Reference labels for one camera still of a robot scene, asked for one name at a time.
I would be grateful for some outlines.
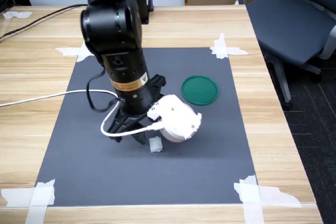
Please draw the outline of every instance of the sticker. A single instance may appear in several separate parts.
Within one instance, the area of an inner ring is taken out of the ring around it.
[[[147,81],[148,81],[148,75],[145,72],[143,76],[140,77],[136,81],[132,81],[128,83],[118,83],[118,82],[112,81],[112,85],[114,86],[115,89],[118,89],[120,91],[130,92],[130,91],[141,88],[147,83]]]
[[[141,84],[144,86],[146,82],[148,81],[147,73],[144,73],[144,75],[140,78]]]

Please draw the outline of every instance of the gray office chair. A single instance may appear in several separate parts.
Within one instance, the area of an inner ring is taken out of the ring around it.
[[[336,0],[309,0],[336,13]],[[320,69],[307,64],[315,56],[330,58],[336,49],[336,21],[305,0],[256,0],[246,5],[266,62],[274,66],[285,110],[292,107],[282,66],[288,62],[320,77]]]

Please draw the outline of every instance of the wooden table surface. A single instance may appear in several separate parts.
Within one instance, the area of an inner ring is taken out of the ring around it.
[[[0,17],[0,35],[60,7],[14,7],[28,19]],[[66,91],[80,47],[80,12],[59,14],[0,42],[0,103]],[[220,33],[246,56],[230,64],[261,186],[279,187],[302,208],[263,206],[266,224],[322,223],[300,156],[244,6],[156,7],[143,26],[143,47],[211,47]],[[63,97],[0,108],[0,188],[34,187]],[[27,209],[6,208],[0,223],[24,223]],[[48,208],[45,223],[245,223],[242,204]]]

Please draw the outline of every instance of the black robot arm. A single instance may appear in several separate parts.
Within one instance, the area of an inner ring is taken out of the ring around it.
[[[109,132],[142,127],[139,121],[161,98],[163,76],[149,79],[141,47],[142,28],[137,0],[88,0],[81,13],[81,29],[87,48],[106,69],[122,100]],[[144,144],[144,133],[134,135]]]

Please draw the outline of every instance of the green lid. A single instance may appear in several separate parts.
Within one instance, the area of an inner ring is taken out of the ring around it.
[[[203,106],[213,103],[218,97],[217,84],[206,76],[190,76],[181,87],[185,100],[193,105]]]

